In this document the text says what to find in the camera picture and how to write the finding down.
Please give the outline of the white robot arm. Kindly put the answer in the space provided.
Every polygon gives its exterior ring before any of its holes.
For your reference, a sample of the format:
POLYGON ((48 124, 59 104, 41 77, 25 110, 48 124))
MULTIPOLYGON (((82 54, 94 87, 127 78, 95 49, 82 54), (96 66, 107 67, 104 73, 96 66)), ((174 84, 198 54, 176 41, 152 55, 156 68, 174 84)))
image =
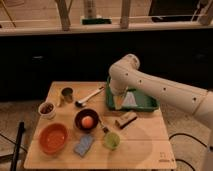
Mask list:
POLYGON ((140 60, 127 54, 109 67, 113 95, 123 94, 128 87, 163 101, 188 114, 210 129, 209 141, 201 171, 213 171, 213 91, 178 83, 139 71, 140 60))

